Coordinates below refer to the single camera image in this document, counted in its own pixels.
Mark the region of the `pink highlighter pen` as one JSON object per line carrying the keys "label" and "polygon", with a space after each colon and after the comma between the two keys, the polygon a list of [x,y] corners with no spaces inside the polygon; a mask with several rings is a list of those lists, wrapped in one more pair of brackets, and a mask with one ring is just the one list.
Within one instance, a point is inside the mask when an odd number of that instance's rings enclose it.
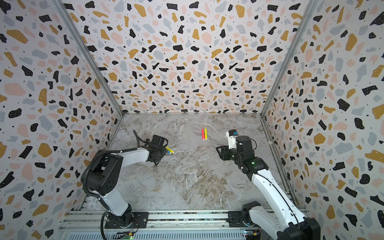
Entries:
{"label": "pink highlighter pen", "polygon": [[206,137],[205,137],[205,130],[202,129],[202,140],[205,141]]}

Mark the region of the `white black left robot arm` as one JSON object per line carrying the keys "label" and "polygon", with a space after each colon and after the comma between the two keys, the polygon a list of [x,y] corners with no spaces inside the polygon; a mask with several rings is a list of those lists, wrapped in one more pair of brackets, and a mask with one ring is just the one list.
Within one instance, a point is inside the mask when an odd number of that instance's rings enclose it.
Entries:
{"label": "white black left robot arm", "polygon": [[108,219],[119,227],[134,222],[132,207],[124,200],[117,183],[121,169],[137,163],[151,162],[158,165],[168,153],[168,139],[153,135],[142,140],[136,132],[137,146],[124,150],[99,150],[82,174],[81,183],[87,196],[94,197],[107,211]]}

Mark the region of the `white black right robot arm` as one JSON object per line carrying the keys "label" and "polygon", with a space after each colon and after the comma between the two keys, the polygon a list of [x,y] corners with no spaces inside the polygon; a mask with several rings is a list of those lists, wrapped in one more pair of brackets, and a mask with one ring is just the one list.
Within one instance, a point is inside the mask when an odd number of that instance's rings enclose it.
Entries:
{"label": "white black right robot arm", "polygon": [[257,201],[243,205],[245,225],[261,227],[273,240],[319,240],[321,227],[316,219],[308,218],[289,199],[278,185],[268,165],[256,157],[257,143],[238,131],[226,133],[228,145],[216,151],[223,161],[233,161],[248,179],[260,190],[274,211],[271,215]]}

